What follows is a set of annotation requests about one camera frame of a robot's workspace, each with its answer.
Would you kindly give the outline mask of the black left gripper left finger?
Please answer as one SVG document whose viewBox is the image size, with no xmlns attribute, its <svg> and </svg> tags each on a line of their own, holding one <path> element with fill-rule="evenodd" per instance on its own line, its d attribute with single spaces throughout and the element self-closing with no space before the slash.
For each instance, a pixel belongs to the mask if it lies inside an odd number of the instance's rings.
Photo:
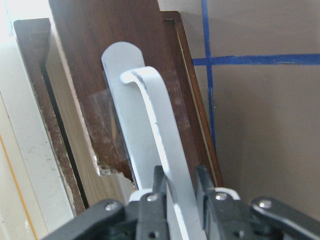
<svg viewBox="0 0 320 240">
<path fill-rule="evenodd" d="M 167 197 L 167 178 L 161 165 L 154 167 L 152 191 Z"/>
</svg>

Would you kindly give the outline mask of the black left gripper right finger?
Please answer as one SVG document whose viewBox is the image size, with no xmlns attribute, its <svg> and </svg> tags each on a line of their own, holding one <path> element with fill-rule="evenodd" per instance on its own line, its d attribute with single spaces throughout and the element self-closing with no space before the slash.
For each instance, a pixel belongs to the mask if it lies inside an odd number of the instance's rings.
<svg viewBox="0 0 320 240">
<path fill-rule="evenodd" d="M 215 187 L 207 168 L 204 165 L 198 165 L 195 168 L 195 197 L 200 220 L 205 219 L 206 200 L 214 190 Z"/>
</svg>

